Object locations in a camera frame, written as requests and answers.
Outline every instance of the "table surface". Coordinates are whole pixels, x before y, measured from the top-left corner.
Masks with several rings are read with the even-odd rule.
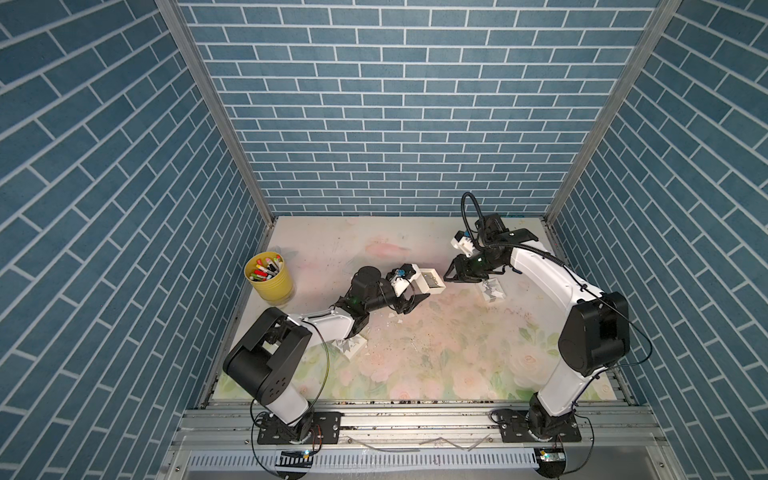
[[[529,229],[551,250],[538,218],[504,222],[510,230]],[[365,265],[384,274],[416,263],[442,275],[458,253],[450,245],[458,230],[464,230],[462,220],[452,217],[280,217],[268,250],[283,256],[296,283],[296,295],[280,308],[286,313],[328,308]],[[475,284],[447,283],[445,291],[408,315],[390,309],[371,313],[361,332],[368,343],[351,359],[329,345],[331,369],[321,398],[528,401],[558,362],[564,318],[526,276],[508,271],[496,278],[507,298],[494,303],[486,303]],[[232,345],[268,306],[250,291]],[[305,352],[293,384],[312,398],[325,371],[325,351],[314,346]],[[605,376],[581,398],[616,399]],[[221,374],[212,400],[248,399]]]

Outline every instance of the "metal bracket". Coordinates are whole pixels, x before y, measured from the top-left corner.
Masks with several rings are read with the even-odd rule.
[[[526,415],[528,412],[525,410],[512,410],[512,409],[498,409],[494,410],[494,415],[497,416],[495,420],[498,423],[498,429],[502,434],[502,442],[504,443],[530,443],[541,442],[551,444],[551,440],[543,442],[536,438],[528,429],[528,420]],[[565,432],[560,434],[560,440],[563,442],[580,442],[581,433],[578,430],[578,425],[575,423],[568,426]]]
[[[323,445],[335,445],[339,443],[339,428],[341,426],[341,412],[314,412],[312,425],[320,427]],[[290,442],[280,436],[280,426],[283,423],[277,417],[267,417],[263,428],[259,430],[257,443],[259,445],[291,445]],[[311,444],[313,438],[310,435],[303,444]]]

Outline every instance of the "metal rail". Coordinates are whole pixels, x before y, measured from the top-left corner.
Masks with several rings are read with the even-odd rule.
[[[524,403],[484,403],[457,406],[452,404],[420,404],[389,406],[329,405],[319,411],[343,414],[339,444],[324,445],[329,449],[359,449],[360,442],[376,448],[438,448],[446,444],[438,438],[460,445],[471,445],[485,439],[477,448],[511,446],[502,443],[498,426],[488,417],[491,410],[513,408],[526,410]],[[254,408],[254,414],[262,412]],[[592,405],[580,406],[579,414],[589,418],[594,428],[596,446],[666,446],[667,440],[649,407]],[[589,446],[591,431],[586,420],[579,419],[581,443]],[[250,449],[251,420],[248,408],[187,410],[181,419],[170,450],[238,450]],[[530,442],[515,446],[535,447]],[[256,449],[273,446],[254,445]]]

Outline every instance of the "ventilation slot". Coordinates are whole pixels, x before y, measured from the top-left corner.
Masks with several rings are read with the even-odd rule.
[[[280,451],[257,452],[267,468],[285,472],[305,472],[306,468],[291,467],[299,459],[280,457]],[[397,472],[405,470],[474,470],[478,468],[538,468],[533,449],[494,448],[484,452],[460,452],[456,449],[429,449],[423,452],[377,452],[369,449],[324,449],[314,456],[314,473]],[[261,470],[248,451],[195,452],[188,469],[197,472],[253,472]]]

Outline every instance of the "debris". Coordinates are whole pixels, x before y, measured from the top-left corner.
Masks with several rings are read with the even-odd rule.
[[[335,346],[337,349],[341,350],[341,353],[344,354],[344,356],[347,359],[352,359],[352,357],[363,347],[367,347],[368,340],[366,340],[363,336],[360,334],[355,335],[351,339],[343,339],[343,340],[334,340],[331,342],[333,346]]]

